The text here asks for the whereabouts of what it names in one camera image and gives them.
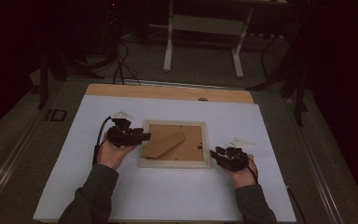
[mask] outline forearm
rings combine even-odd
[[[59,223],[103,223],[111,212],[111,197],[118,173],[104,165],[95,164],[89,177],[75,193],[74,200],[62,213]]]
[[[277,223],[260,185],[238,188],[235,190],[235,196],[245,223]]]

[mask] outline white tabletop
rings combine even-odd
[[[132,128],[143,127],[146,119],[203,121],[211,149],[234,137],[256,143],[244,150],[255,156],[269,207],[279,221],[296,221],[258,105],[90,95],[81,102],[34,219],[58,220],[88,177],[103,120],[120,110],[133,116]],[[111,220],[241,220],[232,183],[214,160],[211,169],[139,168],[140,155],[135,149],[117,170]]]

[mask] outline table leg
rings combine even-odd
[[[171,61],[172,61],[172,20],[173,20],[173,1],[170,1],[170,16],[168,18],[168,43],[167,49],[165,50],[165,59],[164,59],[164,72],[171,71]]]
[[[246,31],[248,30],[248,27],[249,27],[249,22],[253,15],[253,11],[254,11],[254,9],[252,7],[249,8],[248,15],[246,17],[246,21],[243,23],[243,26],[241,28],[240,38],[238,40],[237,47],[232,49],[232,51],[231,51],[237,78],[243,78],[243,72],[242,72],[242,66],[241,66],[241,60],[240,60],[240,51],[242,48],[243,39],[245,38]]]

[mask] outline gray floor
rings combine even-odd
[[[175,45],[172,71],[164,73],[165,47],[158,41],[125,43],[130,50],[126,63],[137,71],[143,85],[165,82],[243,89],[265,79],[259,55],[267,40],[261,37],[250,36],[245,41],[241,53],[244,79],[235,78],[229,49]],[[268,52],[269,71],[279,62],[286,47],[280,40]],[[114,70],[112,65],[98,72],[106,76],[105,80],[88,79],[76,72],[65,82],[51,80],[51,96],[44,111],[37,110],[38,96],[27,94],[0,121],[0,166],[9,152],[18,147],[22,135],[32,133],[28,141],[22,141],[24,152],[0,194],[0,223],[39,223],[32,220],[34,210],[82,96],[90,83],[112,82]],[[124,75],[131,74],[125,70]],[[136,84],[130,80],[126,83]],[[278,93],[280,85],[252,92],[252,95],[260,106],[283,178],[291,186],[307,222],[358,223],[358,188],[311,92],[306,92],[309,112],[303,113],[304,127],[299,128],[292,116],[293,104]],[[67,110],[65,121],[44,121],[50,108]],[[36,124],[35,128],[26,132],[32,124]],[[292,202],[297,223],[304,223]]]

